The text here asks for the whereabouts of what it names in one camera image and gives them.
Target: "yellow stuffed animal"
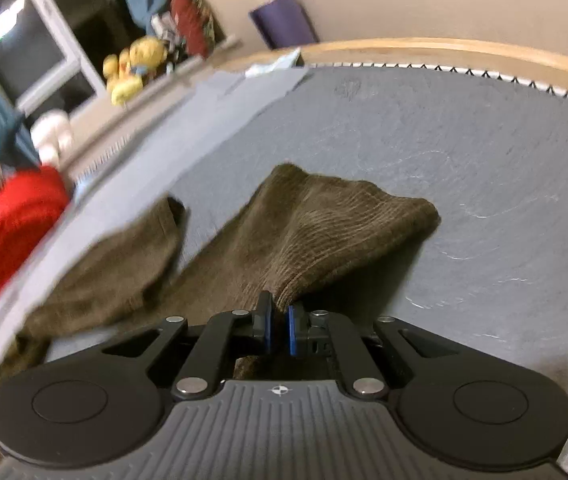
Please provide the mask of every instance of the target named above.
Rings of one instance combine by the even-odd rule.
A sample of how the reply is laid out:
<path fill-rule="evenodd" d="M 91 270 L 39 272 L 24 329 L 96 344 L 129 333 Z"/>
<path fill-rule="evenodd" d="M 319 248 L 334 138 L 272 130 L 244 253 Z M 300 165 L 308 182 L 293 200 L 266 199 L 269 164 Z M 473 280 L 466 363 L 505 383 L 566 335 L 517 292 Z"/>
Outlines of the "yellow stuffed animal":
<path fill-rule="evenodd" d="M 124 105 L 131 97 L 139 93 L 144 88 L 144 81 L 138 75 L 126 75 L 119 78 L 115 88 L 112 90 L 110 100 L 113 105 Z"/>
<path fill-rule="evenodd" d="M 163 41 L 154 36 L 144 36 L 130 46 L 130 70 L 139 76 L 153 79 L 157 67 L 166 61 L 168 51 Z"/>
<path fill-rule="evenodd" d="M 130 74 L 130 52 L 127 48 L 119 54 L 119 76 L 124 77 Z"/>
<path fill-rule="evenodd" d="M 110 93 L 119 80 L 119 61 L 115 54 L 111 54 L 104 60 L 102 72 L 106 78 L 106 90 Z"/>
<path fill-rule="evenodd" d="M 122 51 L 119 58 L 111 54 L 104 60 L 103 73 L 106 78 L 106 90 L 110 93 L 110 100 L 115 106 L 125 104 L 144 87 L 142 78 L 130 73 L 127 48 Z"/>

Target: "ribbed gray surface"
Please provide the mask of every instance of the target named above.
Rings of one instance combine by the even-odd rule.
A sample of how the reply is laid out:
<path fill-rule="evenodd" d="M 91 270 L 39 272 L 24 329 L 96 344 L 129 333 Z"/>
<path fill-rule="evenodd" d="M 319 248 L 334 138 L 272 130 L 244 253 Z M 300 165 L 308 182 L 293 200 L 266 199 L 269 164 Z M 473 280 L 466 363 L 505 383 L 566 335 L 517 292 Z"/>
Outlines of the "ribbed gray surface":
<path fill-rule="evenodd" d="M 520 473 L 471 472 L 413 446 L 378 403 L 344 396 L 334 381 L 229 381 L 207 400 L 182 402 L 155 436 L 115 462 L 44 470 L 14 459 L 0 480 L 564 478 L 553 465 Z"/>

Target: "red blanket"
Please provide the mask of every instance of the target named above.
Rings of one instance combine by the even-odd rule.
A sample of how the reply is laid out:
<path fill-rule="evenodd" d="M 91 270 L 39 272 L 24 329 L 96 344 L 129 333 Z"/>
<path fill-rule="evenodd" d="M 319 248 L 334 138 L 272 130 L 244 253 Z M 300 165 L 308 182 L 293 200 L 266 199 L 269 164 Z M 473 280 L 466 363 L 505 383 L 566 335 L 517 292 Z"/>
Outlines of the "red blanket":
<path fill-rule="evenodd" d="M 0 191 L 0 290 L 68 205 L 57 170 L 18 171 Z"/>

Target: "red bag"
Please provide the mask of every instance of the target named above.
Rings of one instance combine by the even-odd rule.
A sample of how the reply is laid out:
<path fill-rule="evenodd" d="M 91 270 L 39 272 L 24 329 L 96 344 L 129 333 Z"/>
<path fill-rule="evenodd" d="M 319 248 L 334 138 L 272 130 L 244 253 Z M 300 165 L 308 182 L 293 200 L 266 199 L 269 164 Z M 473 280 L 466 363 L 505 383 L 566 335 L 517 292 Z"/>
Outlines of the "red bag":
<path fill-rule="evenodd" d="M 208 57 L 208 43 L 204 34 L 204 19 L 195 0 L 171 0 L 171 16 L 179 35 L 186 40 L 189 56 Z"/>
<path fill-rule="evenodd" d="M 68 205 L 59 172 L 50 166 L 17 171 L 0 190 L 0 290 L 19 270 Z"/>

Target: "purple object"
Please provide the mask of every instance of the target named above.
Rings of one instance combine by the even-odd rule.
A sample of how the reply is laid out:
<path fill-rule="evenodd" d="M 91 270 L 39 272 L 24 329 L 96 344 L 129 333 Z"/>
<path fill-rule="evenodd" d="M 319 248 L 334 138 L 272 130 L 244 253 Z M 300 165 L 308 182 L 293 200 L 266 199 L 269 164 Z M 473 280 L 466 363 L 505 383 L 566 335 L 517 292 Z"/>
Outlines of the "purple object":
<path fill-rule="evenodd" d="M 297 0 L 273 0 L 249 13 L 271 49 L 318 43 L 310 20 Z"/>

